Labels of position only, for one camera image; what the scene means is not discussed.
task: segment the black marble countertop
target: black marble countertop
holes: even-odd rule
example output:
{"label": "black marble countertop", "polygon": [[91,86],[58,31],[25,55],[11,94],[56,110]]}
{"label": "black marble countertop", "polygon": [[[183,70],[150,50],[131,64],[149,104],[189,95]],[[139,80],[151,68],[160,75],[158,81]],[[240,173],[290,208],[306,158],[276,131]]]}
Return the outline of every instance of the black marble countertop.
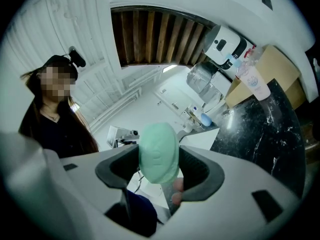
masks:
{"label": "black marble countertop", "polygon": [[220,130],[211,150],[257,164],[301,197],[306,158],[299,121],[278,82],[268,86],[267,99],[252,95],[213,117]]}

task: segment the hand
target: hand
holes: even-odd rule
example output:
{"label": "hand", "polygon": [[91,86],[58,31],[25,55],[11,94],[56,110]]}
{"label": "hand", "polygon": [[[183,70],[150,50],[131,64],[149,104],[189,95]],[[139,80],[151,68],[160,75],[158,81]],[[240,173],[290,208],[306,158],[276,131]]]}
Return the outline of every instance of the hand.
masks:
{"label": "hand", "polygon": [[174,193],[172,195],[172,203],[179,206],[181,204],[181,200],[182,200],[182,192],[184,191],[184,178],[177,178],[174,182],[173,182],[173,188],[175,190],[178,190],[179,192]]}

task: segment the green dome-shaped object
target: green dome-shaped object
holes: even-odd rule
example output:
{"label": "green dome-shaped object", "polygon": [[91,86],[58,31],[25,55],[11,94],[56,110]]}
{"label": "green dome-shaped object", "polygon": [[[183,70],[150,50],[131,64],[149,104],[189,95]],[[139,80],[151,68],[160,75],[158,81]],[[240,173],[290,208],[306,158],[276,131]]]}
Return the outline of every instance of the green dome-shaped object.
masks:
{"label": "green dome-shaped object", "polygon": [[179,173],[179,143],[170,124],[155,123],[144,128],[139,142],[139,166],[154,184],[173,182]]}

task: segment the white ceiling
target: white ceiling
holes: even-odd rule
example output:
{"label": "white ceiling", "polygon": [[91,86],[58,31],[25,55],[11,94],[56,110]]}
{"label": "white ceiling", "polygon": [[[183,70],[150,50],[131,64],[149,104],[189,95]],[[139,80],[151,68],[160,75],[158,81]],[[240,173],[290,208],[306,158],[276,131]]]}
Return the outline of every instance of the white ceiling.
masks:
{"label": "white ceiling", "polygon": [[166,67],[121,68],[109,3],[102,14],[97,3],[101,0],[28,0],[8,26],[2,42],[6,64],[18,75],[41,67],[52,55],[64,55],[75,46],[86,67],[78,68],[72,97],[92,131],[137,99],[142,94],[140,87],[157,81]]}

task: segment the woman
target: woman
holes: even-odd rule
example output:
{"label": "woman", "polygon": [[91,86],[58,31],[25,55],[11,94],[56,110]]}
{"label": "woman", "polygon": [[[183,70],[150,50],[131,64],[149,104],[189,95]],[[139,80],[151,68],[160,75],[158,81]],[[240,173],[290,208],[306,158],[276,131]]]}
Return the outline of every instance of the woman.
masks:
{"label": "woman", "polygon": [[70,90],[78,73],[70,60],[54,55],[42,67],[21,76],[27,77],[26,85],[35,97],[19,132],[37,140],[44,149],[55,151],[60,158],[98,152],[81,116],[71,109],[75,103]]}
{"label": "woman", "polygon": [[[98,152],[94,138],[85,124],[73,112],[70,96],[78,73],[68,58],[52,56],[42,67],[25,73],[26,85],[34,94],[19,132],[37,140],[44,149],[55,151],[60,158]],[[157,212],[151,202],[127,191],[132,224],[126,221],[126,211],[117,209],[109,216],[113,221],[146,237],[157,227]]]}

